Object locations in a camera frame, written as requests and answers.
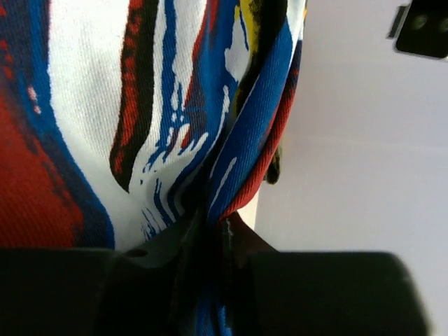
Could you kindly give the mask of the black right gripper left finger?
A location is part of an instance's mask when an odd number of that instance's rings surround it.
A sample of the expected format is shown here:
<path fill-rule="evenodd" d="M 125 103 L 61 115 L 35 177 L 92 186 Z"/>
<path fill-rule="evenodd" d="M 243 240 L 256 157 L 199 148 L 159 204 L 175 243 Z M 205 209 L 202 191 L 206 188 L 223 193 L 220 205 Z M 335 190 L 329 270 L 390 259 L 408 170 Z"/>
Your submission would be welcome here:
<path fill-rule="evenodd" d="M 2 335 L 161 335 L 204 225 L 186 214 L 126 252 L 105 248 L 3 248 Z"/>

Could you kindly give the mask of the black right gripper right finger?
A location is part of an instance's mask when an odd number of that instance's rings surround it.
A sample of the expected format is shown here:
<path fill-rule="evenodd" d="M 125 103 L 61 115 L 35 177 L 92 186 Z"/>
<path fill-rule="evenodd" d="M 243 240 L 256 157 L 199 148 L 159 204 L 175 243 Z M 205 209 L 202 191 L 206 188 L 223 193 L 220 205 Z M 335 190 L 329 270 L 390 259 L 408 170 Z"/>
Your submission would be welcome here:
<path fill-rule="evenodd" d="M 223 320 L 233 335 L 429 335 L 402 261 L 371 251 L 280 252 L 237 213 L 220 222 Z"/>

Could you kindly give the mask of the blue white red patterned trousers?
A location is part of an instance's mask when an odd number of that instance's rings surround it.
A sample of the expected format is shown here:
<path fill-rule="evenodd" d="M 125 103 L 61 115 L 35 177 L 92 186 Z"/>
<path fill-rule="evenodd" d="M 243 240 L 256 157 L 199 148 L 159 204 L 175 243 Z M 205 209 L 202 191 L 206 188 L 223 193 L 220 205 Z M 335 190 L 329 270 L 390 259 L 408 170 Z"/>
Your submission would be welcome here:
<path fill-rule="evenodd" d="M 1 250 L 126 252 L 203 208 L 161 335 L 233 335 L 220 222 L 270 167 L 306 12 L 306 1 L 2 1 Z"/>

